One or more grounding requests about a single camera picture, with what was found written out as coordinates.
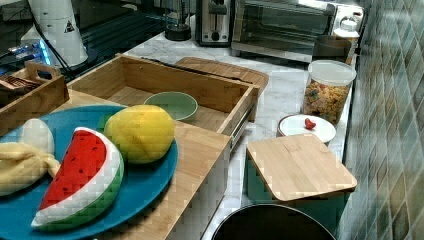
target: white countertop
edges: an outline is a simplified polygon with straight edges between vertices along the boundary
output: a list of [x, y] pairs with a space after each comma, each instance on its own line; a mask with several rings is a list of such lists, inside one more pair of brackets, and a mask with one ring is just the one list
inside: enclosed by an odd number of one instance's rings
[[[279, 120], [290, 114], [299, 113], [308, 78], [306, 67], [295, 67], [254, 61], [231, 56], [230, 48], [200, 47], [194, 40], [173, 42], [164, 33], [140, 44], [125, 53], [134, 57], [145, 57], [174, 64], [184, 57], [199, 57], [251, 68], [269, 75], [269, 82], [259, 98], [256, 120], [248, 123], [230, 158], [227, 190], [219, 208], [209, 223], [202, 240], [211, 239], [218, 225], [233, 211], [241, 207], [242, 183], [246, 146], [249, 141], [274, 138]], [[336, 137], [329, 148], [339, 159], [343, 156], [344, 136], [348, 109], [337, 126]]]

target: lemon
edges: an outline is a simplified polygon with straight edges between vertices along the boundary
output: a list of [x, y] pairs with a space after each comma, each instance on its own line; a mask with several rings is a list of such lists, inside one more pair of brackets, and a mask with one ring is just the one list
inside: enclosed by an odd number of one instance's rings
[[153, 105], [125, 108], [106, 122], [105, 135], [130, 163], [149, 163], [162, 158], [174, 139], [174, 122]]

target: small white plate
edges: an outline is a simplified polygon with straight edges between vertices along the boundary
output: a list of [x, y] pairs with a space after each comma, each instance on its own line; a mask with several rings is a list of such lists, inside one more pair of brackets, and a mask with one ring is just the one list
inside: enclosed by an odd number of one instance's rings
[[[316, 126], [312, 130], [305, 128], [306, 118], [316, 123]], [[278, 133], [281, 136], [312, 133], [323, 143], [328, 143], [336, 136], [336, 128], [325, 119], [311, 115], [298, 114], [282, 118], [278, 123]]]

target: small green bowl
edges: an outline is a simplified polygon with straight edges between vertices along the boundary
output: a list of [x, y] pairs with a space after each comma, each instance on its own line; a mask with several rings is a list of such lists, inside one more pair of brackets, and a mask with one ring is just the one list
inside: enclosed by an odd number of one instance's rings
[[198, 104], [192, 96], [182, 92], [162, 92], [150, 96], [144, 102], [163, 108], [174, 120], [193, 121], [196, 119]]

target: blue plate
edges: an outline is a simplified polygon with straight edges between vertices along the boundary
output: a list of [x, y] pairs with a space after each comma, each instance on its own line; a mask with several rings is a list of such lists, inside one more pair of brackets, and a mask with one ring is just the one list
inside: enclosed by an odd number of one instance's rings
[[[87, 106], [55, 112], [40, 117], [53, 133], [55, 157], [62, 161], [76, 127], [98, 130], [105, 116], [123, 109], [120, 106]], [[21, 128], [0, 138], [0, 142], [17, 142]], [[41, 232], [31, 228], [32, 219], [52, 178], [46, 174], [30, 187], [0, 197], [0, 239], [76, 239], [112, 228], [142, 211], [160, 198], [175, 172], [178, 150], [175, 140], [167, 154], [147, 165], [125, 165], [121, 189], [112, 206], [95, 220], [64, 232]]]

